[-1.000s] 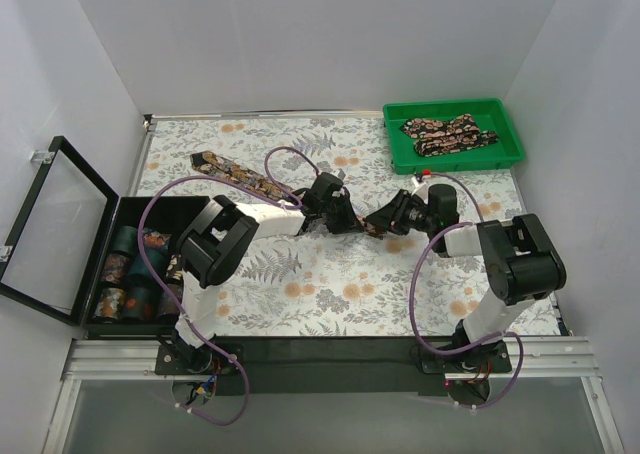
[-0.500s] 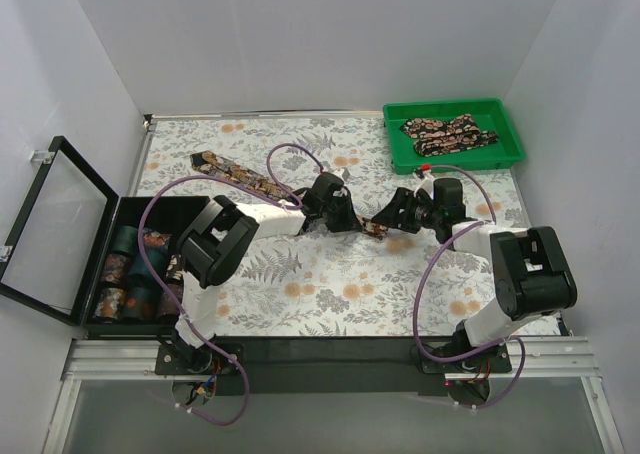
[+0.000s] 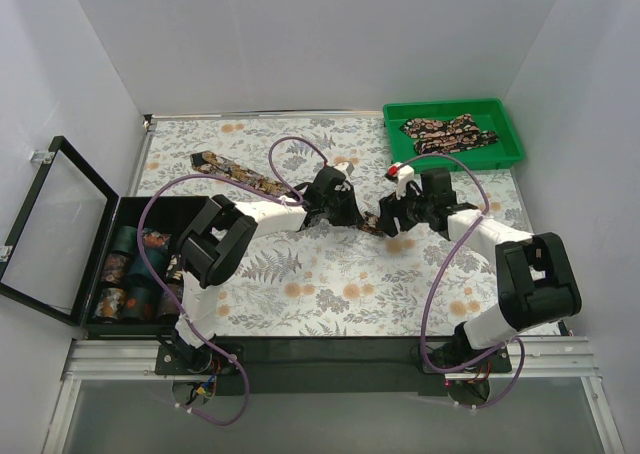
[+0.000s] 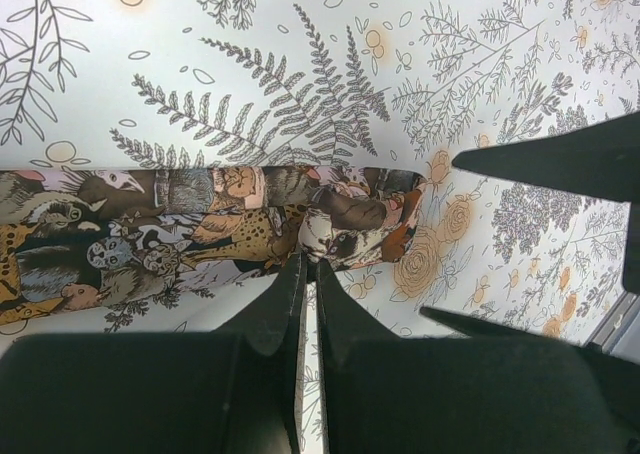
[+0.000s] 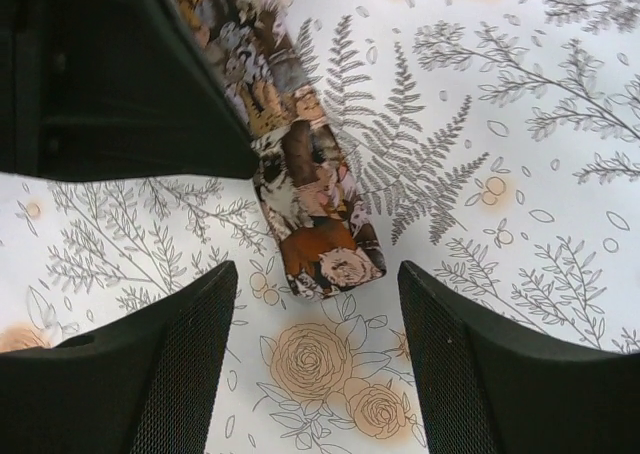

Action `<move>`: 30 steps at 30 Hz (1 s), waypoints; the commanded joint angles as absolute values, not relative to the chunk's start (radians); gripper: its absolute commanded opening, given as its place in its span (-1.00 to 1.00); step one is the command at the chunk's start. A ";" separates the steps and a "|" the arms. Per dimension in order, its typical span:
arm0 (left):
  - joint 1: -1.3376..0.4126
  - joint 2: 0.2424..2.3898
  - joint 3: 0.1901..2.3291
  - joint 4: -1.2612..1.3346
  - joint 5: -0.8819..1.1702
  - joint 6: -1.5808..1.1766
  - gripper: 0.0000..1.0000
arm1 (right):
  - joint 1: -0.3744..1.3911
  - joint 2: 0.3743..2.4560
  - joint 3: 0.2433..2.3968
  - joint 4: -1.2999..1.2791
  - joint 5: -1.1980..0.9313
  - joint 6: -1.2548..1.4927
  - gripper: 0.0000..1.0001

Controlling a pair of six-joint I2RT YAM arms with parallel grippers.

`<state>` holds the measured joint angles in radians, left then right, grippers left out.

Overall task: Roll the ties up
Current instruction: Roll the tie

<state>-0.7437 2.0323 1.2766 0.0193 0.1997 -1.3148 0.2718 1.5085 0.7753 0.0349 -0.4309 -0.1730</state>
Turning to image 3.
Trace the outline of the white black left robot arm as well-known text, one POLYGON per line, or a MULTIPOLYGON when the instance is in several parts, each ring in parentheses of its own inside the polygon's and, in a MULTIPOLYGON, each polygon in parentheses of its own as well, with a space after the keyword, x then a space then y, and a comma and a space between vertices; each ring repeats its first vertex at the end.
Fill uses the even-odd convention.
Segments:
POLYGON ((325 221, 359 228, 350 175, 353 164, 323 167, 304 188, 302 203, 284 195, 274 201, 234 203, 223 195, 208 199, 177 243, 183 266, 182 311, 172 335, 178 361, 193 374, 213 360, 204 343, 214 336, 213 315, 220 287, 232 277, 252 240, 278 232, 299 232, 325 221))

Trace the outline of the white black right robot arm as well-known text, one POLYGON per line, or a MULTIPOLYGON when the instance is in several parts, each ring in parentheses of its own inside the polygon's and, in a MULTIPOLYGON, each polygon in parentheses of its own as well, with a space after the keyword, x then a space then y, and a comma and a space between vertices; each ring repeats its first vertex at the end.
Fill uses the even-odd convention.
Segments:
POLYGON ((475 371, 518 334, 580 312, 581 296, 558 235, 511 228, 459 201, 445 168, 415 174, 394 164, 386 176, 396 190, 379 201, 377 226, 384 234, 396 237, 425 224, 456 249, 466 246, 495 265, 496 304, 456 326, 450 340, 435 350, 422 346, 429 367, 475 371))

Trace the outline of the cat print brown tie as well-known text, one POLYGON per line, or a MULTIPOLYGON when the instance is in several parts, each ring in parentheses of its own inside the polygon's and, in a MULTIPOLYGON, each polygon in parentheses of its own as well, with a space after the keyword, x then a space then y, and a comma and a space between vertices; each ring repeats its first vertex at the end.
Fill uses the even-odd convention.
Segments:
POLYGON ((282 182, 243 167, 212 151, 191 154, 190 160, 192 168, 199 173, 219 175, 273 197, 294 197, 282 182))

